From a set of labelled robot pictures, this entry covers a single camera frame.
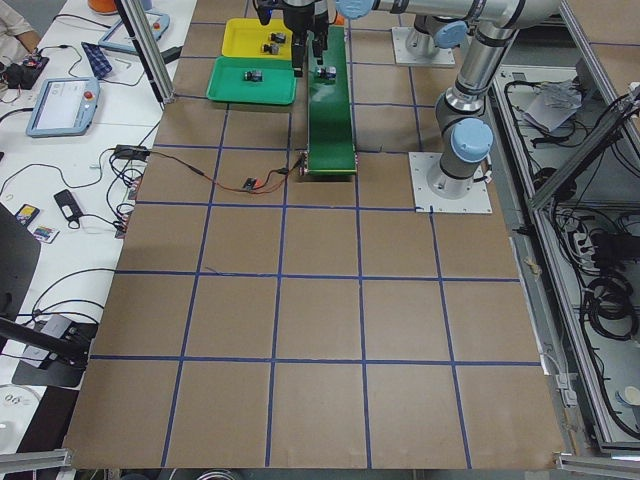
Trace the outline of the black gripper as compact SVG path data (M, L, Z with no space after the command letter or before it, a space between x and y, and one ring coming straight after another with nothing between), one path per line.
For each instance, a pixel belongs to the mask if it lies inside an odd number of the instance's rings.
M312 53L317 64L323 64L326 51L326 35L329 30L328 3L326 0L284 0L283 19L293 33L291 41L291 65L294 76L304 75L306 33L314 34Z

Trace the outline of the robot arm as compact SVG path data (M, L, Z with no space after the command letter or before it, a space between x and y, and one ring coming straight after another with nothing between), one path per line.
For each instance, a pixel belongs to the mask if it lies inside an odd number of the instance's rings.
M355 20L373 10L411 13L426 18L432 30L437 18L475 21L475 33L455 83L439 97L436 118L443 140L439 163L427 183L438 196L460 199L468 194L480 162L488 156L494 136L480 118L486 93L517 33L556 13L557 1L338 1L338 12Z
M307 34L313 34L313 46L319 53L327 49L328 7L325 1L269 1L267 10L283 11L285 25L294 33L292 53L294 70L301 68L301 48ZM453 14L414 15L409 27L394 27L391 36L395 62L401 66L451 68L455 65L453 50L463 44L468 21Z

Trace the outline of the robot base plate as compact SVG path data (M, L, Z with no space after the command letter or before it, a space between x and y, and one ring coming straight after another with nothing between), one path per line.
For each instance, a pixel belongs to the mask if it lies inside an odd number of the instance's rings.
M431 36L414 27L393 27L391 35L397 65L453 68L456 64L451 48L437 47Z
M491 214L480 163L471 178L458 180L441 170L440 158L438 152L409 153L414 210L418 213Z

